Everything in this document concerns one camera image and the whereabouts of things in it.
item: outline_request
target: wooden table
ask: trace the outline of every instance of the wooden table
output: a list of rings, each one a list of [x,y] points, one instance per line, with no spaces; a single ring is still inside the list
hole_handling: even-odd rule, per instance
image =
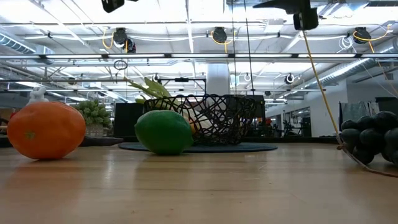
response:
[[[381,158],[374,164],[391,172]],[[397,223],[398,179],[335,145],[158,157],[81,148],[36,162],[0,149],[0,223]]]

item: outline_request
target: white ceiling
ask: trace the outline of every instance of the white ceiling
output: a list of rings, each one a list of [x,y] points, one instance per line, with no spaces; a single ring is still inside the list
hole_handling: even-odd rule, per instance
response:
[[[139,36],[144,39],[148,37],[161,38],[186,38],[181,41],[173,42],[154,42],[148,40],[134,39],[137,46],[137,53],[190,53],[190,44],[188,40],[187,10],[185,0],[139,0],[138,2],[126,1],[125,6],[108,14],[103,11],[100,1],[87,0],[44,0],[42,4],[45,9],[54,15],[60,22],[67,25],[73,33],[81,38],[99,37],[103,35],[105,28],[108,29],[106,35],[117,27],[125,27],[127,33],[133,36]],[[207,32],[214,30],[216,26],[225,27],[229,37],[232,37],[233,28],[239,31],[234,44],[229,44],[228,52],[247,53],[249,45],[251,53],[279,53],[288,46],[292,39],[273,37],[270,39],[247,41],[249,33],[250,38],[263,38],[266,35],[272,35],[280,32],[281,35],[295,36],[298,32],[294,29],[292,15],[287,15],[281,9],[252,9],[248,8],[245,13],[242,7],[234,9],[234,24],[232,23],[231,11],[226,7],[224,9],[223,1],[215,0],[190,0],[189,16],[192,22],[193,51],[195,53],[224,53],[224,46],[215,44],[210,37],[205,37]],[[65,40],[59,38],[49,39],[46,35],[51,32],[54,36],[72,38],[67,28],[57,24],[57,21],[43,10],[32,4],[29,0],[1,0],[0,1],[0,32],[2,29],[12,33],[20,39],[30,38],[26,41],[31,44],[47,46],[55,51],[56,54],[93,54],[102,53],[102,40],[89,40],[89,47],[83,45],[77,40]],[[385,34],[385,25],[388,21],[396,21],[398,7],[372,7],[364,8],[358,11],[347,11],[343,8],[337,11],[328,19],[321,20],[320,25],[307,32],[309,37],[336,37],[352,33],[357,26],[366,26],[368,31],[372,32],[373,37],[379,37]],[[267,21],[274,19],[285,20],[284,24],[278,26],[267,26]],[[140,22],[157,22],[156,24],[136,24]],[[398,25],[391,27],[392,32],[388,34],[383,42],[395,35],[398,31]],[[341,50],[339,41],[341,38],[331,40],[311,40],[310,48],[313,53],[336,53]],[[368,45],[354,44],[353,47],[358,52],[369,50]],[[113,47],[108,50],[110,53],[119,53],[121,50]],[[306,52],[304,41],[299,40],[292,44],[287,52],[301,53]],[[12,50],[0,46],[0,53],[15,54]],[[319,63],[319,68],[329,67],[333,64]],[[177,63],[172,66],[137,66],[143,75],[153,75],[158,73],[165,77],[192,76],[192,63]],[[253,62],[251,65],[247,62],[238,62],[236,64],[236,73],[241,74],[240,85],[248,85],[244,81],[244,75],[252,70],[253,75],[258,75],[261,71],[261,77],[255,77],[254,85],[259,86],[279,86],[282,85],[283,76],[274,79],[278,73],[293,73],[300,75],[308,73],[309,63],[261,63]],[[28,68],[37,73],[43,73],[42,68]],[[195,64],[197,74],[206,72],[206,63],[197,62]],[[234,73],[234,63],[229,64],[229,70]],[[129,69],[128,75],[132,78],[138,77],[133,70]],[[109,79],[108,72],[104,67],[68,67],[63,73],[57,73],[56,76],[64,77],[65,73],[74,76],[105,78]]]

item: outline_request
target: support column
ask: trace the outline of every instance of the support column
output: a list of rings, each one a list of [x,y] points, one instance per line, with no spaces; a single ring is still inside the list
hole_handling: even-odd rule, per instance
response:
[[[207,65],[207,94],[228,95],[230,83],[228,64],[211,63]]]

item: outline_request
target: lime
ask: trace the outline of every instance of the lime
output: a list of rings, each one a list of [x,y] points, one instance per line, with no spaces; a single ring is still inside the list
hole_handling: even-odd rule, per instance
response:
[[[174,111],[150,111],[135,128],[138,140],[158,155],[179,155],[193,144],[191,126]]]

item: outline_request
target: fruit basket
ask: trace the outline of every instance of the fruit basket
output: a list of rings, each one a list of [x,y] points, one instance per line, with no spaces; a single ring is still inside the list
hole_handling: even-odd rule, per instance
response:
[[[195,144],[236,145],[246,135],[254,117],[253,99],[232,95],[178,95],[146,100],[144,113],[172,110],[180,113],[192,127]]]

